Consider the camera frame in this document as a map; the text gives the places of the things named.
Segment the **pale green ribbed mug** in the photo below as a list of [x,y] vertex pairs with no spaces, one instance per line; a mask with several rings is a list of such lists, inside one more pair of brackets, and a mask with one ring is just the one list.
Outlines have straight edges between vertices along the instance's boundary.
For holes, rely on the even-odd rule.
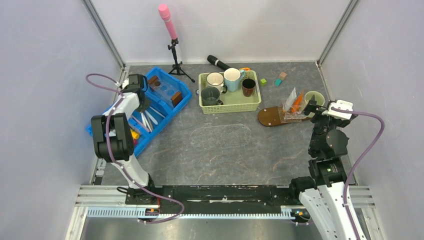
[[309,91],[304,95],[302,107],[305,108],[308,102],[314,99],[316,101],[316,105],[323,106],[325,103],[325,97],[318,91]]

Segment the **orange toothpaste tube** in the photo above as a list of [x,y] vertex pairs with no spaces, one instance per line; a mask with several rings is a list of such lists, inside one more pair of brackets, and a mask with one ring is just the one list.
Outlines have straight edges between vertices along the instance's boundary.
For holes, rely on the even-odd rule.
[[294,113],[296,113],[296,112],[298,112],[298,111],[299,111],[299,108],[301,107],[301,104],[302,104],[303,98],[304,98],[304,92],[302,91],[302,92],[301,92],[301,94],[300,94],[300,96],[298,96],[298,97],[295,99],[295,101],[293,102],[292,106],[291,106],[291,107],[290,107],[290,109],[289,109],[289,112],[290,112],[291,114],[294,114]]

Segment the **clear textured toothbrush holder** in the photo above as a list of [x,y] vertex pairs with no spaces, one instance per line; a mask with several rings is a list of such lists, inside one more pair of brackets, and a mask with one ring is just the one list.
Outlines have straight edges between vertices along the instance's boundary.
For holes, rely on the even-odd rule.
[[310,120],[310,118],[304,114],[298,112],[290,113],[289,111],[285,111],[282,105],[277,107],[277,112],[279,114],[279,119],[282,124],[300,123],[303,121]]

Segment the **white toothpaste tube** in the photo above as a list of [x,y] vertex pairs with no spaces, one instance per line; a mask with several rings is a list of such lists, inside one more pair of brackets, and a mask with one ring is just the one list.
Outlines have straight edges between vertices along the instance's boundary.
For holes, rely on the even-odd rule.
[[296,91],[296,87],[294,87],[293,90],[291,91],[291,93],[289,94],[289,96],[287,97],[286,101],[284,102],[284,105],[283,105],[283,109],[286,112],[288,112],[291,109],[296,98],[297,98],[297,91]]

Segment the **dark brown cup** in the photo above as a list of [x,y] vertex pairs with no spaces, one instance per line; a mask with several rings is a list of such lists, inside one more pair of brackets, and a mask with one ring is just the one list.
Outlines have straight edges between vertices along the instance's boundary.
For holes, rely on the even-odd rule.
[[242,81],[242,93],[245,97],[250,97],[256,87],[256,82],[253,79],[246,78]]

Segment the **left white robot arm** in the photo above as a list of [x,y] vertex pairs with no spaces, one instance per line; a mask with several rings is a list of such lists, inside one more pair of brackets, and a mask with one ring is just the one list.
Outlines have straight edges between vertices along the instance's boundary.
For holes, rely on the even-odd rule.
[[[92,82],[89,77],[99,76],[111,80],[116,89]],[[91,118],[91,132],[94,152],[99,159],[115,166],[128,182],[130,189],[139,189],[138,197],[145,204],[153,203],[157,198],[157,190],[150,174],[138,162],[134,139],[131,133],[129,118],[133,112],[140,110],[148,89],[147,77],[142,74],[128,76],[128,84],[122,87],[113,78],[89,73],[86,81],[91,85],[118,94],[117,100],[101,115]]]

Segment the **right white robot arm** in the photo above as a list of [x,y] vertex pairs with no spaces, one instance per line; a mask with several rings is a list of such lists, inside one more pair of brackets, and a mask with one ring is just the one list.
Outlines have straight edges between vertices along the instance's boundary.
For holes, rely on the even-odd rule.
[[312,96],[302,110],[313,113],[314,124],[308,147],[309,176],[297,177],[289,185],[289,199],[302,204],[324,240],[364,240],[349,190],[349,177],[341,158],[347,155],[349,138],[341,130],[356,118],[353,104],[344,100],[320,105]]

